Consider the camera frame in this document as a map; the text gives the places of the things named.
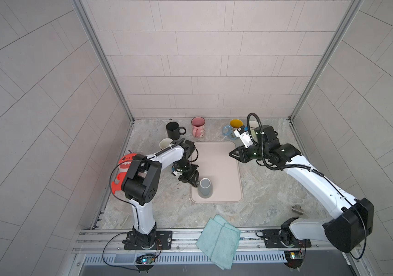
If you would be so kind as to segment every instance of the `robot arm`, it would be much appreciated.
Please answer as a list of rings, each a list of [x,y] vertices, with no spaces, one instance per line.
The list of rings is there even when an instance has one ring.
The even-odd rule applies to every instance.
[[[243,146],[229,155],[242,163],[262,160],[271,170],[283,170],[301,183],[326,208],[331,218],[323,220],[294,217],[281,225],[281,240],[286,246],[302,239],[329,241],[337,249],[350,252],[366,238],[373,227],[374,207],[366,198],[356,199],[343,191],[319,172],[301,152],[291,144],[279,143],[278,133],[269,125],[255,129],[258,142],[253,141],[250,130],[242,126],[235,131]]]

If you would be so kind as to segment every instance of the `silicone mat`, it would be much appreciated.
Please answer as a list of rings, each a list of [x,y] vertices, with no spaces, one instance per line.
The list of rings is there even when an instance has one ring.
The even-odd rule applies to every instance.
[[[191,186],[190,199],[193,202],[239,202],[242,200],[242,185],[239,176],[238,161],[229,156],[234,150],[233,142],[195,142],[199,152],[197,164],[199,179],[210,179],[213,194],[209,198],[198,195],[197,188]]]

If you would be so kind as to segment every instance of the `towel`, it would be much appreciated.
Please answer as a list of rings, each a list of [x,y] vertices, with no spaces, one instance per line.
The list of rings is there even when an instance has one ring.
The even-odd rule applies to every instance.
[[[222,216],[210,219],[196,245],[221,269],[231,269],[241,231]]]

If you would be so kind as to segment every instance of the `mounting plate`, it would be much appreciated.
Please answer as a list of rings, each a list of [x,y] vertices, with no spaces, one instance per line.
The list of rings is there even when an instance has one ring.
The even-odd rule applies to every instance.
[[[282,242],[280,239],[277,237],[279,236],[279,229],[265,229],[262,230],[262,234],[264,235],[264,243],[266,248],[281,248]],[[306,247],[311,247],[311,242],[310,240],[301,240],[301,242],[304,244]],[[300,248],[300,244],[295,244],[293,247],[289,248]]]
[[[156,239],[159,239],[162,245],[162,250],[171,249],[172,245],[172,231],[157,231],[155,235]],[[156,249],[158,241],[155,239],[155,244],[152,249]],[[128,232],[126,240],[129,240],[132,244],[125,244],[125,250],[144,250],[139,245],[133,245],[135,243],[135,235],[133,231]]]

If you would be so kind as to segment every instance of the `mug handle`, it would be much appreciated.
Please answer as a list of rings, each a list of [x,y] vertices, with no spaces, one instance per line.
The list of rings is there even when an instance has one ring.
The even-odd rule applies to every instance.
[[[178,133],[179,133],[180,135],[185,135],[185,134],[186,134],[186,128],[185,128],[184,126],[180,126],[180,127],[178,128]]]
[[[229,127],[230,127],[229,125],[226,125],[225,127],[222,128],[222,134],[224,136],[227,136],[229,134]]]

